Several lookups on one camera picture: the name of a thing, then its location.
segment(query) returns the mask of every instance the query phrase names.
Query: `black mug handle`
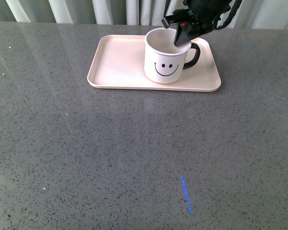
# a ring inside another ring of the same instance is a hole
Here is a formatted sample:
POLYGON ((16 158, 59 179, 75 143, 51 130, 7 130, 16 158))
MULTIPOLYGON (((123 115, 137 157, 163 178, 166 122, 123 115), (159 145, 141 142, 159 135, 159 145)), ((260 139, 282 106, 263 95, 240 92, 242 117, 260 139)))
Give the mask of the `black mug handle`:
POLYGON ((191 61, 189 61, 183 65, 183 69, 187 69, 187 68, 194 66, 197 63, 198 59, 200 58, 201 49, 199 48, 199 46, 196 43, 192 42, 190 49, 196 49, 196 53, 195 53, 195 55, 191 61))

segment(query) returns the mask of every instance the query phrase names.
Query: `white mug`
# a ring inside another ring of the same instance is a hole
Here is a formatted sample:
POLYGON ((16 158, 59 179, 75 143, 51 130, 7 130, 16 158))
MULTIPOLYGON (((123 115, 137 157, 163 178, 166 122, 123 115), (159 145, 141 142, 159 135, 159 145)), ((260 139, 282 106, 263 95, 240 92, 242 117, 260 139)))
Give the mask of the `white mug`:
POLYGON ((172 28, 157 28, 145 36, 144 71, 156 83, 175 82, 183 69, 194 66, 198 61, 201 53, 199 46, 189 41, 176 47, 175 36, 176 30, 172 28), (196 49, 196 53, 190 62, 185 63, 190 48, 196 49))

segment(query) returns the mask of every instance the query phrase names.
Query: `blue mark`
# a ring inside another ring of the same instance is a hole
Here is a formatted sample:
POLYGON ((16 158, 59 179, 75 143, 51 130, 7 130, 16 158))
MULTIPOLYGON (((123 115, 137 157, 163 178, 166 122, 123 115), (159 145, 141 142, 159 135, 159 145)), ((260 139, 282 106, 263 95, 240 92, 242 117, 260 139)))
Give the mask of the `blue mark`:
POLYGON ((191 202, 190 202, 190 199, 189 199, 187 186, 186 186, 186 184, 185 184, 185 182, 184 182, 183 176, 181 177, 181 182, 182 182, 184 194, 186 195, 186 199, 187 199, 187 204, 188 204, 188 207, 189 207, 189 211, 190 211, 190 213, 192 214, 192 213, 193 213, 193 210, 192 210, 192 207, 191 207, 191 202))

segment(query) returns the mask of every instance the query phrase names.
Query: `white curtain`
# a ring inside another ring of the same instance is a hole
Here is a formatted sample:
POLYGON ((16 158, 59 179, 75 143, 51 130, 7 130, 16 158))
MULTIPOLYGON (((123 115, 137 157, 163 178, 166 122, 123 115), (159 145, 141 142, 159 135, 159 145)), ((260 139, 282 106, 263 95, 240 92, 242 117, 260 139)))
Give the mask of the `white curtain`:
MULTIPOLYGON (((183 0, 0 0, 0 21, 161 25, 183 0)), ((243 0, 230 28, 288 29, 288 0, 243 0)))

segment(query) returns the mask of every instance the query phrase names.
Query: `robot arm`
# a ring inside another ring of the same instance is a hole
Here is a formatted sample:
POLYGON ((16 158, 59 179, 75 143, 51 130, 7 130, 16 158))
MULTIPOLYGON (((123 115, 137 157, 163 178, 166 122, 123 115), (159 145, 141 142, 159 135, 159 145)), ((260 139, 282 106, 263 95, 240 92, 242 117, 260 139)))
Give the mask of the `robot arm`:
POLYGON ((220 30, 228 26, 235 16, 242 0, 236 0, 224 24, 217 26, 221 14, 230 10, 232 0, 184 0, 188 9, 175 10, 173 15, 165 16, 162 24, 165 28, 177 25, 175 46, 195 39, 213 30, 220 30))

